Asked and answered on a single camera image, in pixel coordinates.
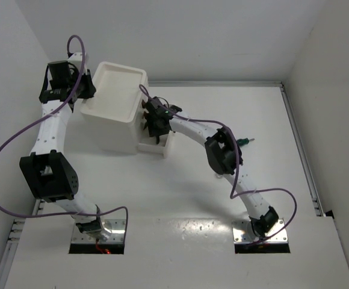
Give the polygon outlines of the white bottom drawer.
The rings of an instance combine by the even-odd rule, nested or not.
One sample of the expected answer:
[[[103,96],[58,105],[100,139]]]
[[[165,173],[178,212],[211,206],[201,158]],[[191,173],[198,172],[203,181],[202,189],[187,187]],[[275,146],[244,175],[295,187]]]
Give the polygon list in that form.
[[[137,146],[138,151],[147,154],[157,154],[163,158],[167,158],[173,144],[175,137],[173,132],[162,135],[159,137],[159,143],[156,143],[155,137],[149,136],[148,128],[144,128],[146,124],[145,118],[141,120],[141,133],[139,138],[139,144]]]

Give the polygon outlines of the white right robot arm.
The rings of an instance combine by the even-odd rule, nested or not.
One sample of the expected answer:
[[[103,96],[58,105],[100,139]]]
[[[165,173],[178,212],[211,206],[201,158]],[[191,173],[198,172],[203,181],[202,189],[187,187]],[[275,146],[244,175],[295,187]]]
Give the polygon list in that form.
[[[144,127],[156,141],[171,131],[183,134],[205,148],[210,168],[232,184],[230,197],[240,197],[255,236],[265,240],[279,216],[255,189],[248,175],[239,171],[243,165],[242,152],[232,131],[223,124],[219,128],[211,128],[207,125],[212,123],[211,120],[192,119],[175,105],[164,106],[157,97],[141,101],[141,106],[146,120]]]

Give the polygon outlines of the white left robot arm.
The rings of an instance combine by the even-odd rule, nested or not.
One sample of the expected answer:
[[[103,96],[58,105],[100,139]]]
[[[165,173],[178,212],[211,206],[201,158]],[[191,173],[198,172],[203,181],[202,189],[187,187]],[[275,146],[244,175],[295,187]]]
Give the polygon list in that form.
[[[99,207],[79,192],[76,171],[64,156],[68,121],[77,99],[92,98],[96,89],[85,54],[69,53],[68,59],[48,63],[39,96],[42,116],[37,140],[29,156],[20,159],[20,169],[36,199],[72,213],[82,234],[108,241],[111,227],[100,216]]]

